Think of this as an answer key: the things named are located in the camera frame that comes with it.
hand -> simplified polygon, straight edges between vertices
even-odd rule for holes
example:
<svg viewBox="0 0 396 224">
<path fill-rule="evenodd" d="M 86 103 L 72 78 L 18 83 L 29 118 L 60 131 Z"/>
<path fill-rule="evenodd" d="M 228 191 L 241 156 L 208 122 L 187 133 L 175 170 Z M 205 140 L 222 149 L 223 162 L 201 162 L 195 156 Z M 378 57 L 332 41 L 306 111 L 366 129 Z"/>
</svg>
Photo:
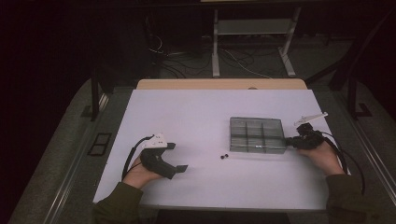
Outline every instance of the hand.
<svg viewBox="0 0 396 224">
<path fill-rule="evenodd" d="M 134 168 L 128 172 L 122 182 L 137 189 L 142 189 L 151 180 L 162 178 L 161 175 L 149 171 L 141 164 L 140 155 L 134 160 L 131 167 Z"/>
<path fill-rule="evenodd" d="M 344 170 L 338 162 L 334 149 L 324 141 L 315 149 L 299 148 L 298 152 L 307 156 L 311 161 L 320 168 L 325 175 L 344 175 Z"/>
</svg>

green sleeve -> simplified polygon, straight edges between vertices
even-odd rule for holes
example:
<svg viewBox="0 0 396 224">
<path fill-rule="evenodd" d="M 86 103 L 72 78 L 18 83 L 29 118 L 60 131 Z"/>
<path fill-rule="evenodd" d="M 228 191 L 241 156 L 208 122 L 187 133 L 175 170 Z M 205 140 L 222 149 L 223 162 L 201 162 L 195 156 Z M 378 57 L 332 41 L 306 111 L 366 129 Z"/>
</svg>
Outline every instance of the green sleeve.
<svg viewBox="0 0 396 224">
<path fill-rule="evenodd" d="M 91 224 L 137 223 L 142 195 L 142 190 L 118 183 L 107 198 L 93 207 Z"/>
<path fill-rule="evenodd" d="M 330 224 L 376 223 L 375 205 L 361 195 L 358 181 L 350 175 L 329 175 L 327 211 Z"/>
</svg>

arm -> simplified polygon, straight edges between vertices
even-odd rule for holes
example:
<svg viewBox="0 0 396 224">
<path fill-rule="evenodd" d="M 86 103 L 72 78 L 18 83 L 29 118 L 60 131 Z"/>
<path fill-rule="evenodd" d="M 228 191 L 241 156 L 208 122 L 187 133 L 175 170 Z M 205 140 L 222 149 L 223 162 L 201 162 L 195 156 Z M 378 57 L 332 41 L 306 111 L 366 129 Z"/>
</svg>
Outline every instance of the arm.
<svg viewBox="0 0 396 224">
<path fill-rule="evenodd" d="M 134 161 L 132 167 L 113 192 L 93 207 L 92 224 L 137 223 L 137 208 L 143 195 L 141 189 L 161 176 L 148 171 L 140 164 L 140 158 Z"/>
<path fill-rule="evenodd" d="M 328 143 L 323 142 L 315 149 L 298 150 L 309 157 L 327 176 L 329 223 L 375 223 L 379 219 L 375 206 L 361 195 L 357 180 L 344 173 L 335 152 Z"/>
</svg>

white table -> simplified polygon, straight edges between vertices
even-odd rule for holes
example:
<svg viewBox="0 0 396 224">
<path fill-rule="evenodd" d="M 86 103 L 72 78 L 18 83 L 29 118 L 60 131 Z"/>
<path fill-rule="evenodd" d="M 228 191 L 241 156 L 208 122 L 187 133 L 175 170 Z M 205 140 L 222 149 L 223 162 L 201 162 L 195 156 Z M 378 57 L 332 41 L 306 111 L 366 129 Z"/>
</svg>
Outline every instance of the white table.
<svg viewBox="0 0 396 224">
<path fill-rule="evenodd" d="M 177 144 L 163 153 L 188 164 L 172 180 L 151 182 L 141 205 L 155 208 L 298 211 L 323 210 L 325 177 L 295 149 L 283 155 L 230 152 L 230 117 L 281 119 L 286 137 L 294 121 L 319 114 L 309 90 L 136 90 L 125 111 L 94 197 L 104 199 L 120 181 L 125 160 L 141 138 L 163 133 Z M 311 123 L 329 133 L 325 119 Z M 134 154 L 139 155 L 141 147 Z M 229 154 L 226 160 L 221 155 Z"/>
</svg>

dark background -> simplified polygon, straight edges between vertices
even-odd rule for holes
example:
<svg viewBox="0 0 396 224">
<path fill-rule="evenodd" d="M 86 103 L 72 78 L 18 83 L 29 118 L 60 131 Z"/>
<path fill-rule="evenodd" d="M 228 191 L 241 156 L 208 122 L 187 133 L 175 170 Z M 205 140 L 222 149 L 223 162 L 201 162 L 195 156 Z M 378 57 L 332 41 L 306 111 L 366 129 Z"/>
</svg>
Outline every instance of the dark background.
<svg viewBox="0 0 396 224">
<path fill-rule="evenodd" d="M 349 6 L 356 8 L 358 16 L 373 12 L 372 1 L 358 2 Z M 115 85 L 134 85 L 140 78 L 156 75 L 151 65 L 154 59 L 147 51 L 149 38 L 140 32 L 147 30 L 141 20 L 148 13 L 145 10 L 81 11 L 73 1 L 10 0 L 2 3 L 0 10 L 1 136 L 5 143 L 0 150 L 0 221 L 6 223 L 64 111 L 93 68 L 107 92 Z M 275 14 L 288 11 L 280 8 Z M 354 35 L 340 25 L 356 20 L 346 11 L 342 7 L 306 7 L 296 34 Z M 151 32 L 177 47 L 200 46 L 201 36 L 211 35 L 212 13 L 208 9 L 159 9 L 150 13 L 155 21 Z M 240 13 L 256 18 L 262 11 L 246 9 Z M 229 11 L 222 16 L 233 18 L 234 14 Z M 395 17 L 392 13 L 355 71 L 394 118 L 392 90 L 396 78 L 391 66 L 396 62 Z"/>
</svg>

